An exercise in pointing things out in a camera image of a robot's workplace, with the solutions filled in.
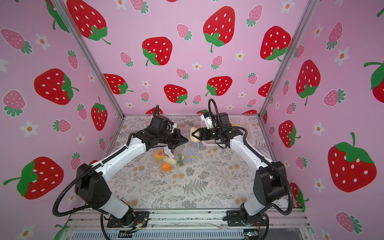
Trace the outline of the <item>beige pear shaped fruit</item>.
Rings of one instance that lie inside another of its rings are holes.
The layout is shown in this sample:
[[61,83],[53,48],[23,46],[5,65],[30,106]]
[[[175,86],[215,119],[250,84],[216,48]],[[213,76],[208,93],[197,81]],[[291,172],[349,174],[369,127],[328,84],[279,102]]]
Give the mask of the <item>beige pear shaped fruit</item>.
[[191,139],[191,141],[194,142],[194,143],[198,143],[198,142],[200,142],[199,137],[200,137],[199,129],[196,128],[196,127],[192,127],[191,130],[190,130],[190,139]]

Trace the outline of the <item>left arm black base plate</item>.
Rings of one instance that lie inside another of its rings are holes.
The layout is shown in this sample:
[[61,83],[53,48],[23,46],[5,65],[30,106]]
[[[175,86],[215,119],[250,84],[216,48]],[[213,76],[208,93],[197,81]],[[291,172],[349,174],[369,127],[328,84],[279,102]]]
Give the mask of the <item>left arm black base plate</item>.
[[128,212],[122,219],[110,216],[107,223],[107,228],[128,228],[139,226],[145,228],[150,218],[150,212],[147,211],[134,211]]

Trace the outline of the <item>white radish with leaves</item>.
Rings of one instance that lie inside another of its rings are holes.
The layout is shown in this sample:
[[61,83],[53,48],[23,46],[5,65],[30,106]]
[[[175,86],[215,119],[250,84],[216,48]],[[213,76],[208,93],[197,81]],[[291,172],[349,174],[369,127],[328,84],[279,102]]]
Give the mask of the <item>white radish with leaves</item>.
[[184,154],[177,154],[175,158],[169,158],[168,156],[165,156],[163,161],[170,164],[171,166],[182,167],[184,165]]

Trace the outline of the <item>yellow red peach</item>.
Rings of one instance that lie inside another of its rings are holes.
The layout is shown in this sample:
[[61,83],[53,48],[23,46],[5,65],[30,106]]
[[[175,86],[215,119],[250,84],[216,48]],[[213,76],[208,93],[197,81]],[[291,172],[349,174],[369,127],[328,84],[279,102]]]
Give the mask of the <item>yellow red peach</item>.
[[164,152],[163,152],[163,150],[157,150],[157,151],[155,151],[155,153],[154,153],[154,157],[155,157],[155,159],[157,159],[157,160],[162,160],[162,159],[164,158]]

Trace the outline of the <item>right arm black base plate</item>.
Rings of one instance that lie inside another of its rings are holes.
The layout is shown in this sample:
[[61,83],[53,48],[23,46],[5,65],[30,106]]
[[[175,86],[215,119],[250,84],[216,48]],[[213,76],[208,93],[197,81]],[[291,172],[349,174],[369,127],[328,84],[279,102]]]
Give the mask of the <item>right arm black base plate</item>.
[[269,219],[265,213],[249,216],[245,210],[227,211],[223,221],[227,222],[229,227],[266,227],[269,225]]

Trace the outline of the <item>white plastic mesh basket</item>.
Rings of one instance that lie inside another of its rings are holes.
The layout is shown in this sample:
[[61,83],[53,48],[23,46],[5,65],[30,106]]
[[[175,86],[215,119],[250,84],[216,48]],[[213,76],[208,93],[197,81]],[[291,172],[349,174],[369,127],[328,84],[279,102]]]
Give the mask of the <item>white plastic mesh basket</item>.
[[[247,142],[250,145],[254,145],[256,143],[253,126],[248,117],[240,115],[229,115],[229,119],[231,125],[238,125],[239,127],[245,128],[248,131]],[[201,143],[207,148],[219,148],[215,141],[202,141]]]

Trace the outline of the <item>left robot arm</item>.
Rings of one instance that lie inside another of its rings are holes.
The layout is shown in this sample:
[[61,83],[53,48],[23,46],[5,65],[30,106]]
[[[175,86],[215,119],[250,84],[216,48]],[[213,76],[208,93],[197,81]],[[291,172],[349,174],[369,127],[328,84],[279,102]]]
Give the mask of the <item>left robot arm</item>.
[[126,144],[106,158],[90,167],[82,165],[78,168],[79,181],[75,184],[75,193],[90,208],[116,219],[131,222],[132,208],[112,193],[110,181],[135,158],[149,150],[163,147],[173,150],[188,141],[179,129],[165,132],[140,130],[131,134]]

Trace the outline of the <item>clear zip bag blue zipper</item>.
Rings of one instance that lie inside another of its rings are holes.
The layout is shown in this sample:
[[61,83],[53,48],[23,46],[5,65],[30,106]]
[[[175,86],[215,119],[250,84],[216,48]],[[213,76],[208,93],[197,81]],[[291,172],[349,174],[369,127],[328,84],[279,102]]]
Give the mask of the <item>clear zip bag blue zipper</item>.
[[[158,149],[158,150],[163,150],[164,157],[168,156],[169,158],[175,158],[177,156],[177,154],[184,154],[184,165],[182,167],[171,166],[171,170],[169,172],[171,172],[173,170],[177,170],[179,168],[187,167],[189,164],[191,164],[193,162],[198,151],[201,148],[200,142],[194,143],[191,141],[189,133],[183,133],[182,135],[189,140],[186,144],[184,144],[180,147],[177,147],[175,150],[169,150],[168,151],[168,150],[164,150],[164,148]],[[164,172],[161,168],[161,165],[162,165],[162,163],[164,163],[164,161],[155,159],[154,153],[153,153],[153,158],[152,158],[154,167],[156,168],[156,170],[159,170],[160,172]]]

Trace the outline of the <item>orange tangerine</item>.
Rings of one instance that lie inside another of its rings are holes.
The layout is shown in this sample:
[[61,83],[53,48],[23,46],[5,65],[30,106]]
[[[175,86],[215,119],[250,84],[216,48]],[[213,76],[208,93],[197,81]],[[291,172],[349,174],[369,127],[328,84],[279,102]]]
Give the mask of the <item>orange tangerine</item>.
[[169,172],[171,170],[171,165],[169,163],[162,163],[161,168],[164,172]]

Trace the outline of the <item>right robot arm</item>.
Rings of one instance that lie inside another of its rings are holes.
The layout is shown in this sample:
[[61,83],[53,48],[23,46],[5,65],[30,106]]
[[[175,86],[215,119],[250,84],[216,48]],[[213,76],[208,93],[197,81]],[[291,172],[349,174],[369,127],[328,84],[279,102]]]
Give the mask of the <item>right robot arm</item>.
[[293,210],[293,193],[281,162],[262,155],[247,141],[248,131],[242,127],[212,127],[193,130],[191,136],[200,140],[220,140],[255,171],[253,196],[242,206],[245,218],[260,215],[270,208],[288,216]]

